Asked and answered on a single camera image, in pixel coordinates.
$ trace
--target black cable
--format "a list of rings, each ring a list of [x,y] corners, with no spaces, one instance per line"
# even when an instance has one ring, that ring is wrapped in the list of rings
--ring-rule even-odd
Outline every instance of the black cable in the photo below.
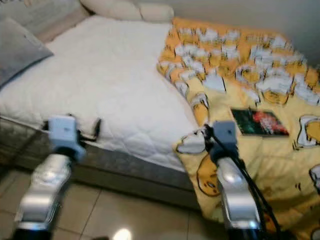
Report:
[[[239,158],[234,158],[234,156],[232,154],[230,154],[230,151],[225,147],[225,145],[217,138],[217,136],[214,133],[214,129],[208,125],[206,125],[206,128],[211,130],[211,137],[216,141],[217,144],[219,144],[219,146],[223,149],[223,151],[225,151],[225,153],[228,155],[229,158],[231,158],[231,160],[234,162],[234,164],[238,167],[238,169],[240,170],[240,172],[242,173],[242,175],[244,176],[244,178],[246,179],[246,181],[248,182],[248,185],[250,187],[252,196],[255,200],[255,202],[257,203],[257,210],[258,210],[258,214],[260,217],[260,221],[261,221],[261,226],[262,226],[262,230],[264,232],[266,231],[266,222],[265,222],[265,217],[263,214],[263,210],[261,208],[261,202],[260,199],[264,205],[264,207],[266,208],[267,213],[269,214],[269,216],[271,217],[271,220],[274,223],[275,229],[276,229],[276,235],[277,235],[277,239],[281,240],[282,239],[282,235],[281,235],[281,228],[279,226],[279,223],[273,213],[272,207],[268,204],[267,200],[265,199],[265,197],[263,196],[262,192],[260,191],[260,189],[257,187],[256,183],[252,180],[252,178],[250,177],[250,175],[248,174],[244,164],[239,160]]]

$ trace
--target cartoon print blanket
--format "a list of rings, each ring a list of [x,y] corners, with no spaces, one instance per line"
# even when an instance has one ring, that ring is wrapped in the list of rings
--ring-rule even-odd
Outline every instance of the cartoon print blanket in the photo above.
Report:
[[[289,136],[248,136],[238,129],[239,155],[281,227],[299,239],[319,239],[320,83],[304,56],[272,31],[175,18],[157,69],[188,101],[200,127],[234,121],[231,108],[274,113]],[[272,119],[261,121],[271,131],[277,127]],[[217,168],[202,128],[174,150],[203,215],[222,221]]]

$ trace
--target wall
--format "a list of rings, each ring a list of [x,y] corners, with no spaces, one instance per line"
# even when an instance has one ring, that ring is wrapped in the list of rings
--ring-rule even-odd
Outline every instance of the wall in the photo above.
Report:
[[[319,0],[134,0],[170,4],[176,16],[268,28],[286,34],[312,65],[320,64]],[[10,15],[38,34],[79,7],[78,0],[0,0]]]
[[[319,0],[135,0],[170,4],[176,16],[277,30],[320,64]]]

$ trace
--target gray bed base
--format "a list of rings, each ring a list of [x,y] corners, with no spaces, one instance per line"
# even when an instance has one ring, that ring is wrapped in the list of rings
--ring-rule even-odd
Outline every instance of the gray bed base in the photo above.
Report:
[[[9,165],[13,155],[36,131],[0,119],[0,164]],[[35,140],[14,161],[33,170],[50,152],[48,135]],[[87,156],[75,168],[75,181],[114,191],[199,210],[192,183],[185,172],[146,162],[126,153],[87,146]]]

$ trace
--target white mattress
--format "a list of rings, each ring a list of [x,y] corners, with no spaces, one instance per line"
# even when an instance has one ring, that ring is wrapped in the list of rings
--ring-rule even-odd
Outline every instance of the white mattress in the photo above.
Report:
[[[47,44],[53,57],[0,91],[0,113],[32,126],[71,113],[85,133],[101,118],[98,147],[183,171],[172,143],[197,124],[155,67],[170,27],[86,19]]]

